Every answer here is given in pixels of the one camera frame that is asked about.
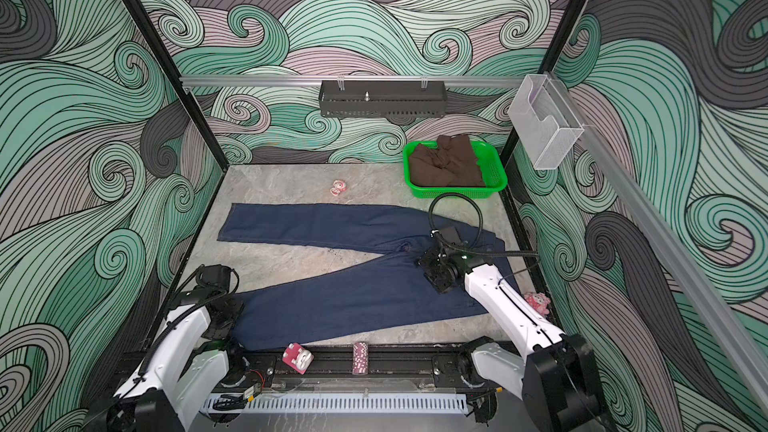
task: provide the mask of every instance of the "marble table surface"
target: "marble table surface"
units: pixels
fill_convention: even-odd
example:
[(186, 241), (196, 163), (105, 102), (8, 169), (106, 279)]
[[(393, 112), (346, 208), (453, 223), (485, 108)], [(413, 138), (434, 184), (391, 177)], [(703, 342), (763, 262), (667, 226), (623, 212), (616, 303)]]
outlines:
[[(334, 179), (347, 183), (338, 197), (330, 193)], [(429, 198), (415, 198), (402, 177), (402, 164), (305, 164), (231, 166), (211, 207), (184, 270), (182, 280), (200, 264), (225, 264), (240, 275), (240, 292), (314, 277), (378, 257), (378, 254), (296, 245), (218, 242), (216, 236), (233, 202), (260, 204), (337, 203), (384, 204), (427, 210)], [(476, 201), (484, 228), (518, 248), (504, 205), (498, 194)], [(445, 198), (436, 207), (441, 216), (477, 223), (474, 209), (459, 198)], [(512, 270), (525, 267), (521, 258), (510, 258)], [(533, 292), (530, 276), (516, 279), (521, 292)], [(362, 332), (316, 342), (317, 344), (403, 344), (465, 342), (487, 335), (508, 340), (489, 315), (454, 318)]]

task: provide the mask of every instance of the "green plastic basket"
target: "green plastic basket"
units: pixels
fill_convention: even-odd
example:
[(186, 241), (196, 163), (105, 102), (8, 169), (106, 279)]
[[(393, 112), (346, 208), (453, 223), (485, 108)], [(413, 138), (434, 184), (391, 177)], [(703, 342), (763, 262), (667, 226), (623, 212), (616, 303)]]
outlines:
[(437, 149), (437, 142), (428, 140), (424, 142), (408, 142), (402, 149), (402, 165), (406, 176), (406, 184), (411, 188), (413, 195), (419, 198), (434, 198), (445, 192), (458, 192), (470, 198), (488, 198), (494, 192), (498, 192), (507, 186), (507, 174), (504, 173), (502, 160), (498, 158), (498, 152), (494, 146), (479, 140), (472, 141), (472, 150), (478, 157), (478, 166), (482, 172), (482, 180), (485, 187), (420, 187), (411, 182), (411, 170), (408, 158), (418, 144), (424, 144), (429, 149)]

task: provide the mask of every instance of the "white mesh file holder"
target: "white mesh file holder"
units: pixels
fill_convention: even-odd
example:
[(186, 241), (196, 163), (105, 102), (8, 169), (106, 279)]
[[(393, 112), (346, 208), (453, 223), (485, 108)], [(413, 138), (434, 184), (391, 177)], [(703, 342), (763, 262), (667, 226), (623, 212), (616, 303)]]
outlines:
[(574, 114), (573, 101), (560, 80), (529, 74), (509, 107), (533, 168), (558, 168), (584, 129)]

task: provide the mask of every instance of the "patterned wallpaper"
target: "patterned wallpaper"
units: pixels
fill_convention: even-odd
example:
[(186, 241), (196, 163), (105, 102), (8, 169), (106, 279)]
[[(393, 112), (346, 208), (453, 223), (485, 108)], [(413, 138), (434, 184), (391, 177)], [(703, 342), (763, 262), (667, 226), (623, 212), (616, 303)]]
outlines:
[(120, 0), (0, 0), (0, 428), (78, 429), (220, 176)]
[[(568, 0), (142, 0), (183, 74), (520, 76)], [(451, 90), (441, 119), (326, 119), (317, 88), (196, 90), (233, 163), (399, 162), (410, 140), (502, 146), (514, 90)]]
[[(767, 16), (768, 0), (590, 0), (555, 70), (766, 352)], [(514, 157), (560, 318), (595, 347), (620, 427), (768, 430), (589, 151), (556, 171)]]

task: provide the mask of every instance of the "pink plush toy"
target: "pink plush toy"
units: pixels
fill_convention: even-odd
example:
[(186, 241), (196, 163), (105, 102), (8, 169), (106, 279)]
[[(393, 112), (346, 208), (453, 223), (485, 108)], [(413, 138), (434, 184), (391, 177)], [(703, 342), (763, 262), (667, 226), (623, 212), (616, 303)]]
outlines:
[(546, 295), (536, 292), (535, 294), (532, 294), (531, 292), (526, 292), (525, 295), (523, 295), (523, 298), (525, 301), (533, 307), (533, 310), (536, 312), (539, 312), (541, 315), (548, 315), (549, 309), (547, 306), (552, 302), (549, 300), (549, 297)]

